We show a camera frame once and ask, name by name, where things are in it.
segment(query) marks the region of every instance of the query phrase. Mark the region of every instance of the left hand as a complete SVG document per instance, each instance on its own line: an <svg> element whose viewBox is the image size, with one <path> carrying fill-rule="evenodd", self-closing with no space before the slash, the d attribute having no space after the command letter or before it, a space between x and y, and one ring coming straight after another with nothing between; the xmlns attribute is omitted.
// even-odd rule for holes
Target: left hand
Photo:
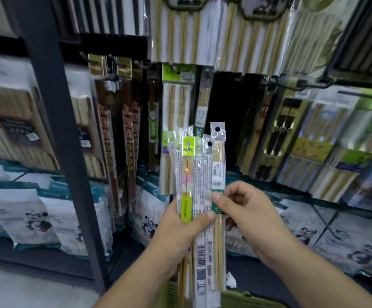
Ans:
<svg viewBox="0 0 372 308"><path fill-rule="evenodd" d="M177 213L176 199L170 203L146 249L149 259L153 259L154 265L160 266L160 271L164 272L165 279L175 273L177 265L187 254L193 239L215 219L215 212L207 211L191 222L185 223Z"/></svg>

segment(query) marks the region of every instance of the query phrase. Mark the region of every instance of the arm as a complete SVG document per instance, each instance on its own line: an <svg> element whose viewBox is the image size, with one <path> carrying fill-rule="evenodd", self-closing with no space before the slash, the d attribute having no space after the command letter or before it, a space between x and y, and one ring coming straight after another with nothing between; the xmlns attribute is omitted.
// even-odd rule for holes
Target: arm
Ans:
<svg viewBox="0 0 372 308"><path fill-rule="evenodd" d="M366 290L290 233L262 191L237 181L227 186L225 195L212 193L212 200L303 308L372 307Z"/></svg>
<svg viewBox="0 0 372 308"><path fill-rule="evenodd" d="M150 245L94 308L152 307L163 283L176 272L192 240L215 218L215 213L209 211L185 224L180 220L176 200L173 200Z"/></svg>

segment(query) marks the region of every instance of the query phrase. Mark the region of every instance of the hand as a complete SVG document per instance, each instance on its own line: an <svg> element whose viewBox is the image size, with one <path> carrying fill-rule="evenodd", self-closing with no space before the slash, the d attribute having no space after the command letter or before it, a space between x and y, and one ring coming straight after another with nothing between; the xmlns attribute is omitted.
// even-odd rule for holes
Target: hand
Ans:
<svg viewBox="0 0 372 308"><path fill-rule="evenodd" d="M155 265L161 266L160 272L164 272L165 279L175 273L177 265L187 254L193 239L215 219L216 214L208 211L201 213L191 222L184 223L177 213L176 199L170 203L147 248L154 254L152 258L158 260Z"/></svg>
<svg viewBox="0 0 372 308"><path fill-rule="evenodd" d="M235 181L226 187L225 195L213 192L211 199L234 220L253 252L266 265L270 266L271 261L280 256L283 244L293 242L294 237L261 190L243 181Z"/></svg>

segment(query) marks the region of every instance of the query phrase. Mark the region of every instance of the white floor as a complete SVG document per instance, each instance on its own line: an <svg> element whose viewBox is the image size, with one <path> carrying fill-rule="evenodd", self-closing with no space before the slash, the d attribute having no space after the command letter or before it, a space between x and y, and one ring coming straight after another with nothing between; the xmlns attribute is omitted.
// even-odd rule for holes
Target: white floor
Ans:
<svg viewBox="0 0 372 308"><path fill-rule="evenodd" d="M0 270L0 308L91 308L93 290Z"/></svg>

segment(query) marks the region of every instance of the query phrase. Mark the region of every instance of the right hand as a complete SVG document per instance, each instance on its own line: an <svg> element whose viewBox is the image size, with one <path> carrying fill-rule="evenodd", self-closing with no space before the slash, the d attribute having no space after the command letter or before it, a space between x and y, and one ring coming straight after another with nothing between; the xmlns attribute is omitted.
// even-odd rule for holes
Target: right hand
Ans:
<svg viewBox="0 0 372 308"><path fill-rule="evenodd" d="M269 267L281 254L282 245L290 244L295 239L269 197L243 181L235 181L227 186L224 195L213 192L211 199L234 220L254 253Z"/></svg>

